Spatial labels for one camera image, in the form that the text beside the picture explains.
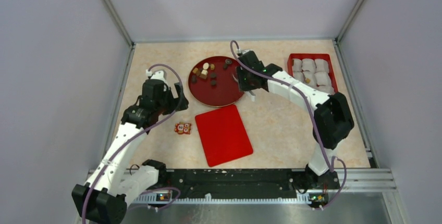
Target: red plate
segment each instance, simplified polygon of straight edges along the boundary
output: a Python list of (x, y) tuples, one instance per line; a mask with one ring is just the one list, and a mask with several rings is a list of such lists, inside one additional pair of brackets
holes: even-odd
[[(226, 59), (230, 59), (232, 64), (223, 69), (223, 65), (226, 63)], [(197, 82), (194, 84), (191, 82), (192, 70), (196, 67), (198, 69), (203, 68), (204, 63), (214, 64), (214, 70), (208, 70), (207, 79), (197, 77)], [(189, 74), (188, 85), (190, 93), (197, 101), (207, 106), (223, 107), (237, 102), (244, 92), (239, 91), (237, 82), (233, 79), (232, 74), (236, 74), (236, 67), (239, 63), (227, 56), (212, 56), (206, 58), (194, 67)], [(216, 73), (216, 79), (211, 79), (210, 74)], [(216, 80), (216, 85), (212, 86), (210, 81)]]

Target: red tray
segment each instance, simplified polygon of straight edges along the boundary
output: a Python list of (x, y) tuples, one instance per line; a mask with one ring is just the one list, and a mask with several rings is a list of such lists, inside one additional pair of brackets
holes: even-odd
[(292, 69), (293, 59), (302, 60), (305, 58), (310, 58), (313, 60), (323, 59), (327, 61), (328, 69), (330, 71), (328, 75), (330, 76), (331, 79), (331, 86), (333, 87), (335, 92), (338, 92), (338, 85), (336, 84), (335, 72), (333, 71), (332, 61), (330, 60), (330, 55), (328, 54), (290, 54), (289, 59), (287, 60), (287, 72), (289, 73), (289, 75), (293, 76), (293, 69)]
[(209, 167), (253, 153), (236, 105), (195, 116)]
[[(232, 64), (227, 67), (226, 70), (223, 69), (223, 65), (226, 59), (230, 59)], [(215, 70), (209, 70), (207, 79), (197, 78), (196, 83), (192, 83), (192, 70), (197, 68), (202, 68), (204, 63), (214, 64)], [(237, 102), (243, 95), (244, 92), (239, 90), (238, 83), (232, 77), (232, 74), (236, 74), (236, 67), (239, 63), (227, 56), (212, 56), (208, 57), (190, 70), (188, 85), (189, 91), (195, 97), (197, 101), (207, 106), (212, 107), (224, 107)], [(216, 86), (211, 86), (210, 74), (212, 72), (216, 73)]]

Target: white wall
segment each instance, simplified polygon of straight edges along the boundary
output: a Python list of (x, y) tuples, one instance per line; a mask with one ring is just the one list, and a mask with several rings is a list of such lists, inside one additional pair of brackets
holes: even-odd
[(72, 223), (129, 48), (101, 0), (0, 8), (0, 223)]
[(367, 0), (343, 53), (412, 223), (440, 223), (442, 0)]
[(332, 38), (357, 0), (112, 0), (134, 41)]

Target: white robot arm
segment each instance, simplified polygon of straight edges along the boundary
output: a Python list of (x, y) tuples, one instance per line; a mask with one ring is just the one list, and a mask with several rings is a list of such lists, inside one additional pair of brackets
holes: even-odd
[[(89, 190), (92, 190), (89, 202), (87, 202), (86, 219), (88, 220), (98, 223), (120, 223), (126, 214), (127, 207), (143, 191), (155, 185), (158, 182), (160, 170), (165, 170), (164, 164), (148, 160), (135, 174), (121, 181), (135, 150), (149, 132), (127, 143), (129, 139), (143, 129), (156, 124), (159, 115), (168, 115), (174, 110), (185, 110), (189, 105), (178, 83), (175, 84), (178, 98), (173, 97), (166, 81), (165, 71), (160, 70), (148, 76), (149, 78), (143, 84), (142, 94), (135, 104), (125, 110), (114, 141), (97, 169), (84, 185), (77, 184), (72, 190), (72, 198), (80, 215), (86, 195)], [(107, 169), (102, 172), (104, 166), (107, 166)]]
[[(240, 66), (237, 67), (240, 90), (247, 92), (263, 88), (270, 93), (286, 98), (305, 111), (308, 111), (304, 98), (299, 92), (292, 89), (292, 87), (305, 95), (308, 101), (308, 107), (314, 112), (314, 121), (320, 133), (328, 162), (331, 163), (331, 158), (336, 154), (336, 147), (340, 141), (348, 136), (350, 130), (354, 127), (353, 118), (351, 117), (350, 108), (345, 96), (339, 92), (330, 95), (318, 91), (296, 80), (274, 64), (264, 67), (254, 51), (246, 50), (241, 52), (239, 60), (258, 73), (283, 81), (283, 83), (281, 83), (275, 80), (265, 79)], [(319, 142), (316, 142), (313, 156), (307, 167), (317, 176), (321, 176), (329, 170)]]

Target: table surface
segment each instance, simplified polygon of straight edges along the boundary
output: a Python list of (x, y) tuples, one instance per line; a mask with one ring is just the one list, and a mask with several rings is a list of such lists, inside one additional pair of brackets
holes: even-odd
[[(291, 53), (329, 54), (338, 90), (349, 98), (331, 40), (240, 41), (239, 44), (242, 49), (253, 49), (264, 65), (274, 63), (285, 70), (287, 58)], [(190, 71), (200, 60), (219, 55), (231, 56), (229, 42), (136, 45), (118, 119), (121, 119), (124, 110), (141, 94), (142, 84), (146, 79), (145, 70), (157, 63), (170, 65), (181, 76), (189, 108), (177, 112), (154, 128), (138, 147), (131, 164), (141, 164), (147, 159), (154, 159), (165, 163), (167, 168), (208, 168), (195, 116), (215, 108), (197, 102), (188, 90), (187, 80)], [(169, 84), (177, 82), (171, 72), (168, 73), (167, 80)], [(315, 147), (308, 113), (278, 95), (264, 90), (255, 90), (255, 94), (255, 102), (250, 101), (247, 96), (236, 102), (253, 146), (253, 154), (214, 168), (304, 168)], [(175, 124), (179, 122), (192, 123), (190, 135), (178, 135), (174, 132)], [(354, 122), (355, 128), (339, 144), (337, 156), (344, 160), (347, 167), (370, 167), (356, 119)]]

